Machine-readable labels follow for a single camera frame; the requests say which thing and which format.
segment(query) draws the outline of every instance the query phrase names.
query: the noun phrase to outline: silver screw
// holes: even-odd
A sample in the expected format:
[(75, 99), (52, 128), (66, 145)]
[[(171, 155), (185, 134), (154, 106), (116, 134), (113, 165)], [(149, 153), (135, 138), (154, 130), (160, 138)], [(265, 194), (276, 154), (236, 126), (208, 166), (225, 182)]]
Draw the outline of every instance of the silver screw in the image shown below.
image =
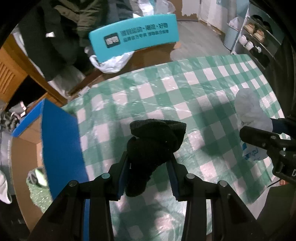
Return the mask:
[(227, 181), (221, 180), (221, 181), (219, 182), (219, 184), (220, 184), (222, 187), (226, 187), (228, 183), (227, 183)]
[(285, 152), (285, 151), (283, 151), (283, 150), (282, 150), (282, 151), (280, 151), (280, 152), (279, 152), (279, 154), (280, 154), (281, 156), (283, 156), (283, 157), (285, 157), (285, 156), (286, 156), (286, 152)]
[(75, 181), (75, 180), (72, 180), (72, 181), (69, 182), (70, 187), (74, 187), (76, 185), (77, 185), (77, 181)]
[(187, 177), (188, 179), (193, 179), (193, 178), (195, 178), (195, 175), (192, 174), (192, 173), (187, 173), (187, 174), (186, 174), (186, 177)]
[(105, 173), (102, 174), (102, 178), (103, 179), (108, 179), (109, 177), (110, 177), (110, 174), (107, 173), (107, 172), (105, 172)]

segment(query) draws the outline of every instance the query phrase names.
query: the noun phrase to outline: wooden cabinet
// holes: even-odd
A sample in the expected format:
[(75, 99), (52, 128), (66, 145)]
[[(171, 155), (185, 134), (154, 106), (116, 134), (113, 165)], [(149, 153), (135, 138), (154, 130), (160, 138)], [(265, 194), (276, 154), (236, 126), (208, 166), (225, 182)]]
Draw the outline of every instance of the wooden cabinet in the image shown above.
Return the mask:
[(66, 98), (61, 96), (39, 74), (29, 58), (19, 48), (14, 37), (9, 35), (0, 49), (0, 110), (5, 110), (12, 96), (27, 76), (30, 76), (46, 91), (34, 103), (34, 106), (43, 98), (49, 99), (58, 106), (67, 103)]

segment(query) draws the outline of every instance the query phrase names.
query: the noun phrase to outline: louvered door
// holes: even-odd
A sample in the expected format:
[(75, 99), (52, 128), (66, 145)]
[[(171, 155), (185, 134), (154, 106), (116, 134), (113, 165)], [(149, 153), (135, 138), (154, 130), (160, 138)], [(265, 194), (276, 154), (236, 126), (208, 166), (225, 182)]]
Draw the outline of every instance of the louvered door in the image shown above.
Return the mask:
[(0, 110), (3, 110), (27, 73), (16, 64), (4, 48), (0, 49)]

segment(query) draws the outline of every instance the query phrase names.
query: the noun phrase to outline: plastic table cover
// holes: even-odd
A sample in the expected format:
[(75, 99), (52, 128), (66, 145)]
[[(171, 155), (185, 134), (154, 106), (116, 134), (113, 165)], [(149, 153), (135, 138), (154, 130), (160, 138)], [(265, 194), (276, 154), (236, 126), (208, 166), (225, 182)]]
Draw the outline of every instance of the plastic table cover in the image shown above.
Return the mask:
[[(247, 55), (190, 58), (122, 74), (93, 85), (64, 109), (78, 118), (90, 180), (119, 161), (131, 138), (130, 122), (176, 120), (187, 124), (177, 161), (203, 180), (226, 180), (249, 204), (274, 176), (269, 158), (242, 158), (234, 108), (241, 88), (254, 90), (268, 116), (284, 117), (270, 85)], [(142, 195), (123, 195), (110, 208), (116, 240), (181, 240), (186, 202), (172, 195), (165, 164), (152, 174)]]

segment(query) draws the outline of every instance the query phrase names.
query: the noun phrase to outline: black logo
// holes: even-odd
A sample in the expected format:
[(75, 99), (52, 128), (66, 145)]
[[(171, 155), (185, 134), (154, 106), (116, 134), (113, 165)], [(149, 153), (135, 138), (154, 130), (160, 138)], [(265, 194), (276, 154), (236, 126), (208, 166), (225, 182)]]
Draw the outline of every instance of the black logo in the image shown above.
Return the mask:
[(105, 36), (104, 40), (107, 48), (111, 48), (120, 44), (117, 33), (113, 33)]

